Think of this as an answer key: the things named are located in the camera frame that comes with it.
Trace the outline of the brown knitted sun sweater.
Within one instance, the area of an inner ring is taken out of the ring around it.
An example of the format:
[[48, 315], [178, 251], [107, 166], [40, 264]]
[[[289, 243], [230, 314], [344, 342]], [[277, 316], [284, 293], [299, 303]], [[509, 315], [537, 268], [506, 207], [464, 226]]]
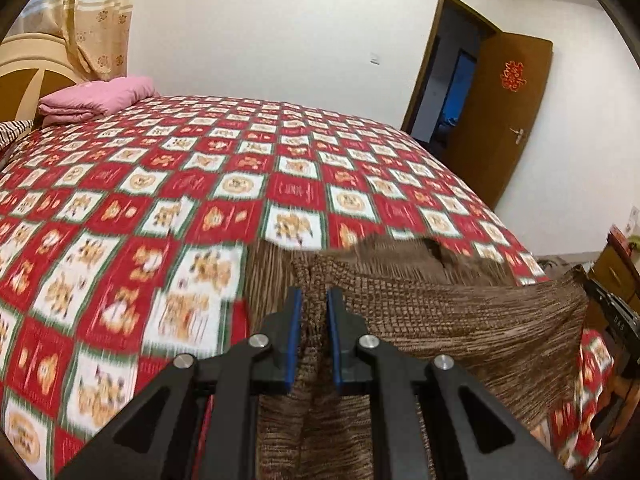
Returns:
[[339, 396], [332, 380], [326, 292], [334, 286], [373, 335], [421, 360], [449, 354], [527, 428], [574, 396], [588, 304], [576, 272], [521, 286], [505, 264], [430, 238], [372, 235], [320, 252], [250, 245], [250, 324], [279, 311], [293, 286], [303, 293], [298, 362], [292, 391], [260, 404], [264, 479], [372, 477], [369, 402]]

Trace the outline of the brown wooden dresser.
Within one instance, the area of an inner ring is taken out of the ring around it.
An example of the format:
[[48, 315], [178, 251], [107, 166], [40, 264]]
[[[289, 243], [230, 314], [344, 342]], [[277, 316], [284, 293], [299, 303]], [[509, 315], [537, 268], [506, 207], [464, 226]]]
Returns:
[[639, 269], [632, 261], [632, 250], [623, 232], [612, 226], [606, 237], [590, 276], [608, 292], [626, 301], [634, 312], [639, 312]]

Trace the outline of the red checkered teddy bedspread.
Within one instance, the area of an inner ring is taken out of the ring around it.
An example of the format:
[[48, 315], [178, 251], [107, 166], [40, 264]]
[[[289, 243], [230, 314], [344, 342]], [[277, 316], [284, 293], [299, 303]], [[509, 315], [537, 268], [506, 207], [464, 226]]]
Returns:
[[240, 331], [248, 246], [431, 235], [541, 267], [408, 134], [291, 103], [151, 98], [40, 129], [1, 173], [1, 421], [50, 479], [179, 351]]

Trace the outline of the brown wooden door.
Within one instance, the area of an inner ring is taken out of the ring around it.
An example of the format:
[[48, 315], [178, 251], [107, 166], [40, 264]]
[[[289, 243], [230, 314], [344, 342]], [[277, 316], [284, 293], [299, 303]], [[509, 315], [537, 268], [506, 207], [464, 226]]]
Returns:
[[[553, 44], [538, 37], [499, 32], [480, 44], [471, 88], [442, 161], [489, 207], [497, 206], [520, 160], [546, 90]], [[524, 64], [527, 84], [503, 89], [505, 62]], [[515, 144], [510, 129], [524, 129]]]

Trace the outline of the red double-happiness door decal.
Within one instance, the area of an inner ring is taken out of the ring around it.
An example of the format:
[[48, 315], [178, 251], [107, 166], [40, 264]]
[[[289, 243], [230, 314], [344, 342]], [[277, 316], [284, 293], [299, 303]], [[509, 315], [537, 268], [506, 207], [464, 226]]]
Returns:
[[500, 82], [503, 89], [518, 92], [527, 84], [524, 78], [524, 64], [515, 61], [505, 62], [500, 74]]

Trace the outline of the pink folded blanket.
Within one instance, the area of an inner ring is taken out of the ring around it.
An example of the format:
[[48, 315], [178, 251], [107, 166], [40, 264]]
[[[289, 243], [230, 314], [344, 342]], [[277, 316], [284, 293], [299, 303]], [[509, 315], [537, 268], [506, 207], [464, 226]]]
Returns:
[[38, 114], [43, 125], [78, 124], [120, 112], [158, 93], [153, 79], [145, 76], [95, 80], [66, 87], [41, 98]]

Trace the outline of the striped pillow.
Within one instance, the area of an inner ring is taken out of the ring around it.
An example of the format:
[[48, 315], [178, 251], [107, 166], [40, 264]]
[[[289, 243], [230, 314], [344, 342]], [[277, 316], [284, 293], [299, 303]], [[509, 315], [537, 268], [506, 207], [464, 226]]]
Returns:
[[14, 151], [19, 140], [32, 132], [32, 120], [9, 120], [0, 124], [0, 157], [6, 158]]

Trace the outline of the cream round headboard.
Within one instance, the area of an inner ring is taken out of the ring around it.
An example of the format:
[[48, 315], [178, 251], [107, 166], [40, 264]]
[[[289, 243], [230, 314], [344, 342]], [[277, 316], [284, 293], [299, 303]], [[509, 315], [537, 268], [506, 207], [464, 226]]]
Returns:
[[28, 32], [6, 38], [0, 48], [2, 122], [34, 119], [43, 96], [87, 78], [63, 39]]

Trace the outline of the beige patterned curtain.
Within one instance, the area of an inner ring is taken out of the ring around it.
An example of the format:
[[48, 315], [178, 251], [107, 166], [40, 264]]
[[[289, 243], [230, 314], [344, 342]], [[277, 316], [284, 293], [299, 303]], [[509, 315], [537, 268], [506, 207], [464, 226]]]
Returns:
[[111, 80], [127, 73], [133, 7], [134, 0], [29, 0], [9, 34], [61, 38], [86, 78]]

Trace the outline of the dark wooden door frame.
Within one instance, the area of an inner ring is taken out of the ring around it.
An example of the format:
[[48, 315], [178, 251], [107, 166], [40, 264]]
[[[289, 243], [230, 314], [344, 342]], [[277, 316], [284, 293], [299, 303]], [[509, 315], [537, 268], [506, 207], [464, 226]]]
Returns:
[[471, 88], [480, 44], [501, 29], [462, 0], [437, 0], [401, 129], [427, 151], [446, 151]]

